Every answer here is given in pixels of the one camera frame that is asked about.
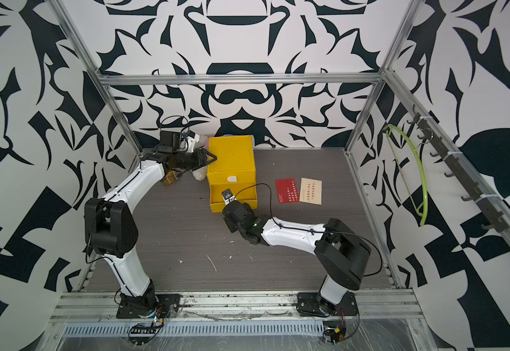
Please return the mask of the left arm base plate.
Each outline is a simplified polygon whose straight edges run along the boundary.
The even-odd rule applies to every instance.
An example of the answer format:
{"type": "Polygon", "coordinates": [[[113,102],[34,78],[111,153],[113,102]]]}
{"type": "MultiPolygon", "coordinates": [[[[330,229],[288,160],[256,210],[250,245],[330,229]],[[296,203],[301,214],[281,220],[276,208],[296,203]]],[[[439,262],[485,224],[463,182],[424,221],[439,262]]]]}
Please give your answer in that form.
{"type": "Polygon", "coordinates": [[[117,310],[116,318],[137,319],[137,318],[166,318],[171,317],[179,311],[180,294],[156,294],[142,297],[131,297],[120,295],[121,300],[117,310]]]}

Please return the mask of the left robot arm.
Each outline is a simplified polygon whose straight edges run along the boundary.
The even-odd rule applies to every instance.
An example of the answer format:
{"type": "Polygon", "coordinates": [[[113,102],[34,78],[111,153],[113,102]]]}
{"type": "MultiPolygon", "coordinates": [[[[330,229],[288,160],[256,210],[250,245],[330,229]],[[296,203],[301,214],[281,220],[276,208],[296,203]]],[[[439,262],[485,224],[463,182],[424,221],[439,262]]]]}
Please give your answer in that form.
{"type": "Polygon", "coordinates": [[[120,285],[120,306],[134,314],[150,316],[161,304],[139,260],[133,210],[157,183],[174,181],[186,172],[205,179],[207,166],[218,159],[207,150],[208,140],[187,130],[162,131],[158,143],[143,152],[121,184],[85,203],[85,251],[108,263],[120,285]]]}

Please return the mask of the yellow plastic drawer cabinet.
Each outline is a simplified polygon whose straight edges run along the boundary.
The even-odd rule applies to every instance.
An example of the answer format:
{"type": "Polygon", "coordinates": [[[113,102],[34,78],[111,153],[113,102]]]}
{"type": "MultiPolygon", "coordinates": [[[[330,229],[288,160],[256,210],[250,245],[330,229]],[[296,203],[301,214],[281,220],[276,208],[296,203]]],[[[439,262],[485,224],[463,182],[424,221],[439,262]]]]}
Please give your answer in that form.
{"type": "Polygon", "coordinates": [[[207,168],[211,185],[256,181],[251,135],[211,137],[209,152],[217,157],[207,168]]]}

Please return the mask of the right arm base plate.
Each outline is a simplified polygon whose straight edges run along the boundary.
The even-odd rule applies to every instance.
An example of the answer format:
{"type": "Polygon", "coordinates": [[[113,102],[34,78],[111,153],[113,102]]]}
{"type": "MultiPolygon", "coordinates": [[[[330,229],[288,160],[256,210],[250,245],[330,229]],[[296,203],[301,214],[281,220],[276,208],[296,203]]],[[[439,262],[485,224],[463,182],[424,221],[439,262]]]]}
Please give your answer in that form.
{"type": "Polygon", "coordinates": [[[339,304],[333,304],[321,297],[318,292],[299,292],[296,309],[302,317],[341,317],[359,314],[356,298],[352,292],[346,292],[339,304]]]}

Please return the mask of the beige postcard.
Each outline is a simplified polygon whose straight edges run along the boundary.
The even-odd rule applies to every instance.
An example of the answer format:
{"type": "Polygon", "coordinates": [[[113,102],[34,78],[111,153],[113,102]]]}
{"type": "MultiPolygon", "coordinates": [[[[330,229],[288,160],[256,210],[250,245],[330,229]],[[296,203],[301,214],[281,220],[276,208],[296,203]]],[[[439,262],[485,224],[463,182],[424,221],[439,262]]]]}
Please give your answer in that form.
{"type": "Polygon", "coordinates": [[[322,204],[322,181],[301,178],[300,202],[320,206],[322,204]]]}

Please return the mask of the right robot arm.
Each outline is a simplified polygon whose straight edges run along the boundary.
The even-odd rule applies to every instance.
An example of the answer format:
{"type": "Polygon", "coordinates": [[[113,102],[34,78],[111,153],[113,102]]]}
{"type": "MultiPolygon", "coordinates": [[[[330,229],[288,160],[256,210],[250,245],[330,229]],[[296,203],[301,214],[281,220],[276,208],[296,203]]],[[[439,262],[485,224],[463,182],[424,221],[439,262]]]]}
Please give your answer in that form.
{"type": "Polygon", "coordinates": [[[345,294],[359,290],[365,277],[371,247],[343,222],[331,218],[325,224],[287,222],[274,216],[257,216],[247,203],[229,202],[223,210],[231,233],[238,232],[253,245],[289,247],[316,256],[327,276],[319,294],[332,305],[345,294]]]}

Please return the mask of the red postcard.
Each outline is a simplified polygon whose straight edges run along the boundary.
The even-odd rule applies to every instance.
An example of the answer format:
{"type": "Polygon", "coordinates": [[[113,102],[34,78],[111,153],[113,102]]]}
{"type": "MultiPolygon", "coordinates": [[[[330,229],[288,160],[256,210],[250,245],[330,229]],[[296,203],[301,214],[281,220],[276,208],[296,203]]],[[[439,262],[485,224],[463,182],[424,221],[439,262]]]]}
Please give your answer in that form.
{"type": "Polygon", "coordinates": [[[275,186],[277,190],[278,203],[298,203],[300,195],[294,178],[276,179],[275,186]]]}

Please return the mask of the yellow drawer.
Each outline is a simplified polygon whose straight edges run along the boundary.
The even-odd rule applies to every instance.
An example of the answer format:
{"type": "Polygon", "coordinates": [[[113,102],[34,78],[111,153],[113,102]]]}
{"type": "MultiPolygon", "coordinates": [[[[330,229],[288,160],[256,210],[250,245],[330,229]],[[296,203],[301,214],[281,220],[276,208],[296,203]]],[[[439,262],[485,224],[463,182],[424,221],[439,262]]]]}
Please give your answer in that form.
{"type": "Polygon", "coordinates": [[[247,203],[252,209],[258,207],[258,196],[253,182],[210,185],[210,208],[221,213],[233,200],[247,203]]]}

